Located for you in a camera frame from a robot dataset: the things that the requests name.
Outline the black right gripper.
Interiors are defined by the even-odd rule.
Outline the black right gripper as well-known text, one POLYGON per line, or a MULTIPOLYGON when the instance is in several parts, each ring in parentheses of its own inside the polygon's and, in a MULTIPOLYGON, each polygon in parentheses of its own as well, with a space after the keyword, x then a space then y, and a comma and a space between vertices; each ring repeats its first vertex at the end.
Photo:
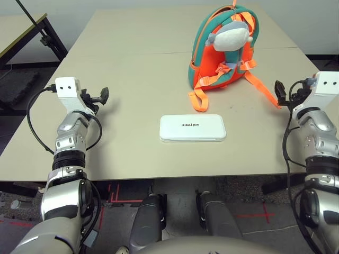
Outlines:
POLYGON ((295 108, 305 101, 309 96, 308 88, 298 88, 296 93, 292 92, 293 87, 289 89, 289 100, 286 103, 286 91, 282 82, 275 81, 274 91, 278 100, 279 106, 287 106, 288 108, 295 108))

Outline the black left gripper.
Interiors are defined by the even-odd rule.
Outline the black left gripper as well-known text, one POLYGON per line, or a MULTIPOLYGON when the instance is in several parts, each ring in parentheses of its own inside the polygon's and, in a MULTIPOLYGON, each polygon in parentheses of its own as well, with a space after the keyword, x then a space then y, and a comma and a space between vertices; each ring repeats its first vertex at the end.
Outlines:
POLYGON ((80 96, 85 105, 91 109, 94 114, 97 114, 100 108, 98 103, 101 103, 102 105, 107 103, 109 98, 109 89, 108 87, 104 87, 101 90, 100 97, 91 97, 90 94, 87 93, 87 89, 82 89, 80 96))

